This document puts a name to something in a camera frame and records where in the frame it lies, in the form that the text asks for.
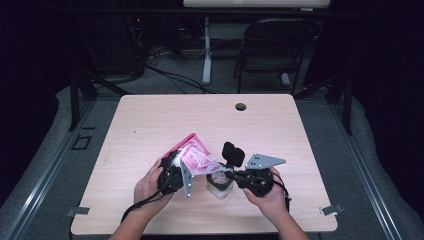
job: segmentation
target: chair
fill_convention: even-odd
[[[318,24],[306,19],[267,18],[250,24],[244,31],[233,78],[238,72],[238,93],[243,72],[295,73],[293,95],[306,44],[318,34]]]

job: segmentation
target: person's left hand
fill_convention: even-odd
[[[158,191],[158,178],[160,173],[163,171],[163,168],[159,167],[160,163],[161,159],[158,159],[146,173],[146,176],[138,181],[134,188],[134,203],[142,201]],[[156,198],[154,198],[159,198],[158,200],[147,203],[141,208],[134,210],[133,212],[142,214],[143,217],[146,217],[150,220],[168,204],[173,195],[173,193],[167,194],[165,196],[159,194]]]

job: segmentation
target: black curtain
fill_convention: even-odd
[[[37,1],[0,2],[0,204],[7,199],[51,127],[56,93],[75,64],[93,69],[65,19]]]
[[[353,86],[384,169],[424,219],[424,17],[417,2],[381,5],[366,23],[360,37],[369,49]]]

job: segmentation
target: forearm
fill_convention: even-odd
[[[130,212],[109,239],[139,240],[143,235],[144,229],[146,228],[149,221],[150,219],[144,217],[142,214],[139,214],[137,210]]]
[[[277,228],[281,240],[309,239],[290,214],[280,216],[278,219],[271,220],[271,222]]]

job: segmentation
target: table leg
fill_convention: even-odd
[[[209,85],[211,83],[211,42],[209,35],[209,18],[205,18],[205,65],[203,67],[203,84]]]

